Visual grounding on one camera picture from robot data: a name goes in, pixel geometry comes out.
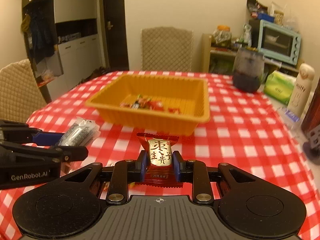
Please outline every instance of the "black circular pad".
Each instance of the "black circular pad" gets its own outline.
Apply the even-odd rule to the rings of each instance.
[[[283,210],[283,204],[275,197],[258,195],[247,200],[247,208],[253,214],[263,217],[271,217],[279,214]]]
[[[12,214],[19,229],[35,238],[55,239],[91,226],[100,214],[100,202],[82,183],[71,184],[48,183],[18,198]]]
[[[220,217],[232,230],[255,239],[282,239],[299,231],[306,208],[296,195],[267,182],[239,184],[218,206]]]
[[[73,201],[68,196],[53,194],[40,198],[37,201],[36,209],[43,215],[58,216],[70,211],[72,206]]]

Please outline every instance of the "dark glass jar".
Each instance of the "dark glass jar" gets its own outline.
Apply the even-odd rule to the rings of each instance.
[[[256,92],[263,78],[263,54],[239,48],[233,65],[233,85],[247,93]]]

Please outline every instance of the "orange jar lid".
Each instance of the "orange jar lid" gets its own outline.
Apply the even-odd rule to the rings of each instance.
[[[230,31],[230,27],[229,27],[229,26],[226,26],[226,25],[218,25],[217,29],[218,29],[219,31],[227,31],[227,32]]]

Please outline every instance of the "wall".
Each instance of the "wall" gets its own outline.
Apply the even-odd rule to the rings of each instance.
[[[271,1],[258,0],[269,6]],[[231,27],[240,36],[246,22],[246,0],[125,0],[125,20],[129,66],[141,68],[140,31],[155,26],[174,26],[194,31],[193,70],[201,62],[201,35],[212,33],[217,25]]]
[[[0,68],[27,58],[21,14],[21,0],[0,0]]]
[[[297,19],[299,32],[302,36],[300,56],[307,64],[311,65],[316,72],[312,88],[312,90],[314,90],[320,76],[320,0],[286,1],[292,11],[292,15]]]

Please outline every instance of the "door handle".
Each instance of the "door handle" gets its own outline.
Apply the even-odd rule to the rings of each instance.
[[[108,21],[108,23],[107,23],[107,28],[108,28],[108,30],[110,31],[112,27],[113,27],[113,25],[111,24],[110,21]]]

